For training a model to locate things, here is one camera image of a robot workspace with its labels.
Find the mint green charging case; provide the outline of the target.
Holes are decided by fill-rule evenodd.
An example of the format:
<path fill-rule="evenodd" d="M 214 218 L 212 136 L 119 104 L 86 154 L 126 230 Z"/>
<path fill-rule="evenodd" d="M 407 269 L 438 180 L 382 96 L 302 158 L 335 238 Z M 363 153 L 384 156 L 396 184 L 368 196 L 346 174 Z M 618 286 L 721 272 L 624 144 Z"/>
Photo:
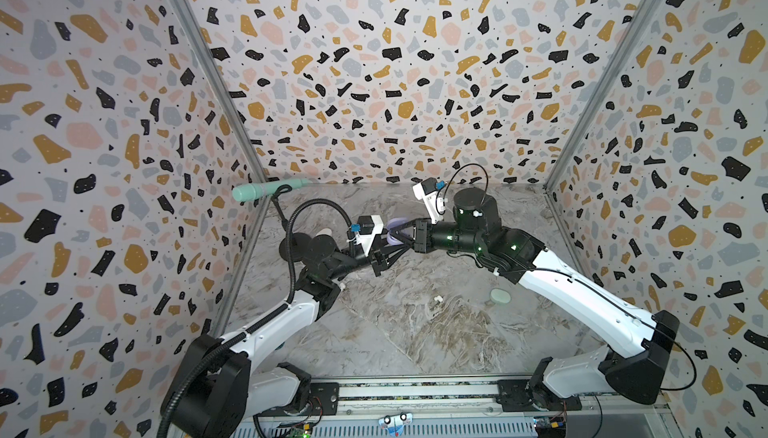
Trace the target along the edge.
<path fill-rule="evenodd" d="M 495 304 L 506 305 L 511 302 L 511 294 L 506 290 L 494 288 L 490 292 L 490 299 Z"/>

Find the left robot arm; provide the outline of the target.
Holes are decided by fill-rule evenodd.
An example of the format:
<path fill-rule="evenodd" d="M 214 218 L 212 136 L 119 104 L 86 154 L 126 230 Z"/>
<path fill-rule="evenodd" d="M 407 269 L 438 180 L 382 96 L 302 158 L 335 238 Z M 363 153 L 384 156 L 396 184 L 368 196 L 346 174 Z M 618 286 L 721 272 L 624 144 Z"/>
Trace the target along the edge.
<path fill-rule="evenodd" d="M 340 280 L 367 267 L 381 274 L 409 249 L 381 235 L 345 250 L 328 235 L 300 245 L 304 267 L 288 299 L 219 338 L 204 334 L 192 342 L 163 400 L 157 436 L 176 427 L 191 437 L 229 437 L 246 416 L 271 409 L 301 412 L 310 375 L 288 363 L 266 372 L 257 367 L 333 307 Z"/>

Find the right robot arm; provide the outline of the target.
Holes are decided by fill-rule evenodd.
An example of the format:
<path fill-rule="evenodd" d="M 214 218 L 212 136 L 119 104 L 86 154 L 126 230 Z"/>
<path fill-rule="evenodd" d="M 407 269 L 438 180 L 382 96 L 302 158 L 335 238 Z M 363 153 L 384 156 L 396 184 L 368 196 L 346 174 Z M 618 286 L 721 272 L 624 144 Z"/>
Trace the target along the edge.
<path fill-rule="evenodd" d="M 641 405 L 657 401 L 680 325 L 674 315 L 652 314 L 614 296 L 541 240 L 504 226 L 496 200 L 481 189 L 455 195 L 449 222 L 443 219 L 445 208 L 436 192 L 414 193 L 428 217 L 393 226 L 390 236 L 416 253 L 441 250 L 468 256 L 478 267 L 558 305 L 603 341 L 592 352 L 542 359 L 526 385 L 532 406 L 562 410 L 570 399 L 603 393 Z"/>

